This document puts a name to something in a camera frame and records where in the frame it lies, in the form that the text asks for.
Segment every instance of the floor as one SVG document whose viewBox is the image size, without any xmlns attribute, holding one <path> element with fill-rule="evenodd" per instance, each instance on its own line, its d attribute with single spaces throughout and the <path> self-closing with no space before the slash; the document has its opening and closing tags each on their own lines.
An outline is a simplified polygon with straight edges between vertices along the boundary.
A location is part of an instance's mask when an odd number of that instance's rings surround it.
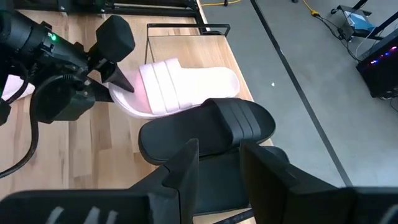
<svg viewBox="0 0 398 224">
<path fill-rule="evenodd" d="M 201 0 L 202 4 L 213 0 Z M 355 0 L 307 0 L 322 16 L 341 23 L 330 9 Z M 313 18 L 302 0 L 258 0 L 271 31 L 310 103 L 331 147 L 325 145 L 249 0 L 205 6 L 209 23 L 228 23 L 229 44 L 254 100 L 277 122 L 272 137 L 291 163 L 335 186 L 397 186 L 398 113 L 370 97 L 356 62 L 330 31 Z M 363 9 L 380 24 L 395 13 L 394 0 L 369 1 Z M 383 32 L 389 34 L 396 23 Z M 363 39 L 350 43 L 353 52 Z M 358 55 L 373 44 L 366 40 Z M 344 173 L 348 180 L 343 180 Z"/>
</svg>

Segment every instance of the wooden tabletop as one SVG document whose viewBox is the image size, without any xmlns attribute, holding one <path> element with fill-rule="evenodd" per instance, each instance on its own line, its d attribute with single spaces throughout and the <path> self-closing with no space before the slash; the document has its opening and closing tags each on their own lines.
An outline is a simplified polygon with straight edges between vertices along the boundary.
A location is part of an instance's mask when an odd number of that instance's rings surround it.
<svg viewBox="0 0 398 224">
<path fill-rule="evenodd" d="M 95 42 L 95 30 L 104 22 L 97 16 L 63 17 L 56 12 L 23 11 L 36 22 L 47 21 L 53 31 L 88 50 Z M 195 23 L 189 18 L 123 16 L 131 26 L 136 48 L 119 66 L 136 70 L 144 63 L 146 24 Z M 197 34 L 197 30 L 153 29 L 150 35 Z M 150 37 L 151 58 L 161 61 L 178 57 L 186 68 L 228 67 L 241 82 L 239 97 L 252 100 L 234 55 L 223 36 Z M 99 79 L 93 72 L 91 77 Z M 19 161 L 30 144 L 30 97 L 12 104 L 8 122 L 0 127 L 0 170 Z M 151 173 L 137 145 L 140 127 L 147 120 L 123 113 L 113 103 L 95 103 L 80 119 L 39 124 L 39 146 L 35 156 L 16 173 L 0 179 L 0 198 L 28 189 L 125 189 Z M 195 223 L 214 223 L 232 213 L 195 217 Z"/>
</svg>

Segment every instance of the wire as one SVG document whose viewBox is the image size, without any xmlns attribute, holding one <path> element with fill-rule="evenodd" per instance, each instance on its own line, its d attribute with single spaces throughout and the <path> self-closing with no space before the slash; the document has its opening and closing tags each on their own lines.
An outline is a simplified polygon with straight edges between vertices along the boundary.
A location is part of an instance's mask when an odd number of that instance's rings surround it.
<svg viewBox="0 0 398 224">
<path fill-rule="evenodd" d="M 228 2 L 228 4 L 238 3 L 240 1 L 242 1 L 242 0 L 231 1 L 231 2 Z M 223 2 L 220 2 L 220 3 L 208 3 L 208 4 L 202 4 L 201 6 L 224 6 L 224 3 Z"/>
<path fill-rule="evenodd" d="M 340 40 L 341 44 L 346 48 L 346 50 L 347 50 L 349 56 L 351 56 L 351 57 L 352 57 L 353 59 L 355 59 L 357 62 L 360 62 L 360 60 L 359 60 L 357 57 L 355 57 L 355 55 L 352 53 L 352 51 L 350 51 L 350 49 L 349 49 L 349 47 L 348 47 L 349 43 L 348 43 L 348 41 L 345 39 L 345 37 L 344 37 L 343 35 L 341 35 L 341 34 L 340 34 L 340 35 L 337 35 L 336 32 L 335 32 L 325 21 L 329 22 L 330 24 L 333 24 L 335 27 L 337 27 L 337 29 L 340 29 L 338 26 L 336 26 L 334 23 L 330 22 L 329 20 L 323 18 L 322 16 L 315 16 L 315 18 L 319 19 L 319 21 L 321 21 L 321 22 L 329 29 L 329 31 L 331 32 L 331 34 L 332 34 L 336 39 Z"/>
<path fill-rule="evenodd" d="M 18 62 L 18 61 L 15 61 L 13 63 L 16 63 L 19 66 L 20 70 L 22 71 L 22 73 L 23 73 L 22 75 L 24 76 L 24 82 L 23 82 L 22 86 L 19 88 L 19 90 L 16 91 L 10 98 L 8 98 L 6 100 L 6 103 L 8 103 L 9 105 L 12 102 L 16 101 L 22 94 L 24 94 L 24 92 L 25 92 L 25 90 L 26 90 L 26 88 L 27 88 L 27 86 L 29 84 L 29 82 L 28 82 L 28 71 L 27 71 L 25 65 L 20 63 L 20 62 Z"/>
<path fill-rule="evenodd" d="M 33 92 L 32 98 L 30 100 L 30 106 L 29 106 L 29 117 L 30 117 L 30 129 L 31 129 L 31 136 L 32 139 L 30 140 L 30 147 L 26 152 L 26 155 L 16 164 L 14 164 L 12 167 L 0 172 L 0 179 L 3 177 L 6 177 L 13 172 L 19 170 L 21 167 L 23 167 L 35 154 L 37 144 L 39 142 L 39 122 L 37 121 L 37 116 L 36 116 L 36 109 L 37 109 L 37 103 L 39 100 L 39 96 L 41 94 L 41 91 L 50 83 L 59 80 L 63 78 L 63 75 L 57 75 L 54 77 L 50 77 L 46 79 L 39 87 L 35 89 Z"/>
<path fill-rule="evenodd" d="M 378 35 L 378 37 L 380 37 L 381 34 L 382 34 L 383 32 L 384 32 L 384 29 L 380 32 L 380 34 Z M 376 44 L 376 42 L 377 42 L 377 40 L 375 40 L 375 41 L 373 42 L 372 47 L 368 50 L 369 55 L 371 54 L 372 48 L 374 47 L 374 45 Z"/>
<path fill-rule="evenodd" d="M 355 57 L 357 56 L 358 53 L 358 49 L 359 47 L 363 44 L 363 42 L 365 42 L 365 40 L 371 36 L 371 34 L 373 33 L 373 31 L 376 29 L 377 27 L 374 27 L 373 30 L 365 37 L 365 39 L 362 40 L 362 42 L 357 46 L 356 50 L 355 50 Z"/>
<path fill-rule="evenodd" d="M 313 9 L 311 8 L 311 6 L 308 5 L 308 3 L 307 3 L 306 0 L 303 0 L 303 2 L 304 2 L 304 4 L 306 5 L 306 7 L 310 10 L 311 16 L 320 16 L 319 12 L 316 11 L 316 10 L 313 10 Z"/>
</svg>

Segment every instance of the yellow cable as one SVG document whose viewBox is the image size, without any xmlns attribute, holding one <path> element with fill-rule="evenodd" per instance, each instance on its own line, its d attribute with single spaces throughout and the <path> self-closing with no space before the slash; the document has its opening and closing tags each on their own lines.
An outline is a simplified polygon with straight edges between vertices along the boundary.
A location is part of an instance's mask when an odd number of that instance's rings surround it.
<svg viewBox="0 0 398 224">
<path fill-rule="evenodd" d="M 228 2 L 228 4 L 234 4 L 234 3 L 237 3 L 240 1 L 242 1 L 242 0 L 231 1 L 231 2 Z M 202 6 L 224 6 L 224 3 L 223 2 L 222 3 L 208 3 L 208 4 L 202 4 Z"/>
<path fill-rule="evenodd" d="M 311 16 L 320 16 L 319 12 L 313 10 L 307 3 L 306 0 L 303 0 L 304 4 L 307 6 L 307 8 L 311 11 Z"/>
</svg>

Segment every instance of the robotic arm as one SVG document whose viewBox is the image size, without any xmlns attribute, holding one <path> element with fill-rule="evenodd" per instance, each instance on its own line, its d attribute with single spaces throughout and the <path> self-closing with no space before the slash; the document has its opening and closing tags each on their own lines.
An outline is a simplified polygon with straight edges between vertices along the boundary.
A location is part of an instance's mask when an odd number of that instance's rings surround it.
<svg viewBox="0 0 398 224">
<path fill-rule="evenodd" d="M 15 172 L 33 156 L 39 121 L 74 121 L 95 101 L 112 102 L 108 89 L 87 76 L 91 71 L 99 71 L 103 83 L 134 92 L 117 65 L 135 48 L 129 24 L 120 16 L 111 16 L 96 36 L 97 43 L 85 52 L 80 43 L 72 44 L 52 32 L 50 24 L 38 24 L 12 10 L 12 1 L 0 2 L 0 125 L 7 121 L 10 104 L 23 94 L 28 83 L 35 86 L 30 101 L 30 148 L 21 161 L 0 172 L 0 178 Z M 9 74 L 19 76 L 24 84 L 4 101 L 1 95 Z"/>
</svg>

